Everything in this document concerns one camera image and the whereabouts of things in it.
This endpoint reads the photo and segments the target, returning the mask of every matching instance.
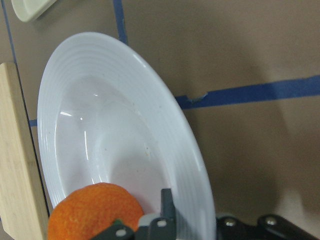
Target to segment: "orange fruit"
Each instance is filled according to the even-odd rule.
[[[123,187],[105,182],[89,185],[54,208],[48,240],[89,240],[116,220],[136,231],[143,214],[138,201]]]

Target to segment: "blue tape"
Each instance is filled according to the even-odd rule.
[[[205,108],[251,102],[302,98],[320,95],[320,75],[305,79],[283,80],[271,83],[249,85],[210,91],[198,101],[186,95],[175,97],[185,109]]]
[[[128,37],[125,26],[124,8],[122,0],[113,0],[116,28],[118,30],[119,40],[128,45]]]
[[[9,41],[10,41],[10,46],[11,46],[11,52],[12,52],[12,56],[13,56],[13,61],[14,61],[15,64],[17,64],[14,42],[13,42],[13,40],[12,40],[12,35],[11,35],[11,30],[10,30],[10,25],[9,25],[9,20],[8,20],[8,14],[7,14],[6,5],[5,5],[4,0],[1,0],[1,6],[2,6],[2,10],[3,10],[3,15],[4,15],[4,21],[5,21],[6,29],[7,29],[8,36],[9,36]]]
[[[29,121],[30,127],[36,127],[38,125],[37,119],[30,120]]]

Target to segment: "wooden board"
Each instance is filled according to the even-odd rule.
[[[15,240],[47,239],[48,213],[16,65],[0,65],[0,216]]]

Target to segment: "wooden cutting board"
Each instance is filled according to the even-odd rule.
[[[0,217],[15,240],[46,240],[45,204],[14,63],[0,65]]]

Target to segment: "white bowl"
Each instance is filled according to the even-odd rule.
[[[72,191],[107,182],[160,211],[171,188],[177,239],[215,239],[208,174],[191,128],[155,71],[122,42],[76,34],[50,57],[38,99],[43,173],[53,207]]]

